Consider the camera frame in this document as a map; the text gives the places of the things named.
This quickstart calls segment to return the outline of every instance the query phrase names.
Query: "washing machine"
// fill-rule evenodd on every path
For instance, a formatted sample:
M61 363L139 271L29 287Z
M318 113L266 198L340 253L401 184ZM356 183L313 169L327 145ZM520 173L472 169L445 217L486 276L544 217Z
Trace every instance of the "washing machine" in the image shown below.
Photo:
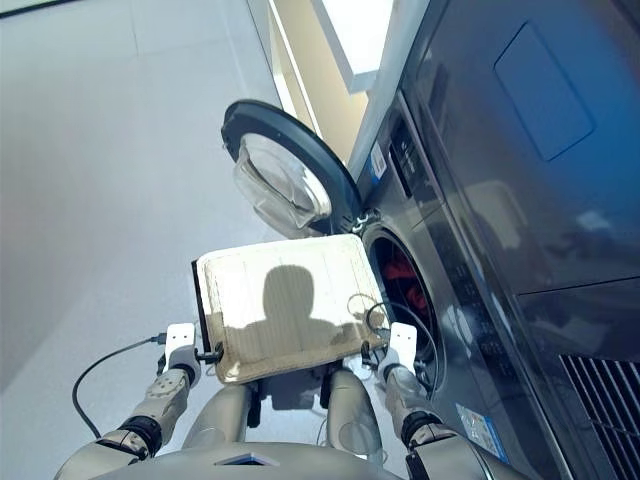
M639 32L626 0L431 0L355 180L281 110L225 115L255 212L359 235L434 409L531 478L640 478Z
M409 309L435 340L434 350L418 328L415 367L438 415L532 478L558 477L535 399L484 306L402 92L357 182L319 137L271 105L231 105L222 136L236 184L271 227L291 239L360 236L388 314L419 327Z

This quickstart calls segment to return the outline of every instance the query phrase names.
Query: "open door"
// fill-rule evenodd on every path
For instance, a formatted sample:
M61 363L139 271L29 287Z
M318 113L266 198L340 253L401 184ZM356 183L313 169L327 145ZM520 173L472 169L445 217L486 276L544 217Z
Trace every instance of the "open door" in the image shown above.
M227 108L225 148L233 177L255 212L287 238L348 233L361 212L349 172L314 132L256 100Z

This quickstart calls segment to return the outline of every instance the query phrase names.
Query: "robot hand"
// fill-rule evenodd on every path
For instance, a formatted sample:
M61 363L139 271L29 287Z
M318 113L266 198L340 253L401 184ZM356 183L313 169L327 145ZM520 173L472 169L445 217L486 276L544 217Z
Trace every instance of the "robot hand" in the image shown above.
M192 323L169 326L165 357L163 373L124 423L74 453L56 479L97 477L151 458L169 442L178 418L187 408L189 389L200 379Z
M378 366L385 406L396 436L409 450L407 470L418 479L497 479L525 477L443 424L413 371L416 329L393 323L389 350Z

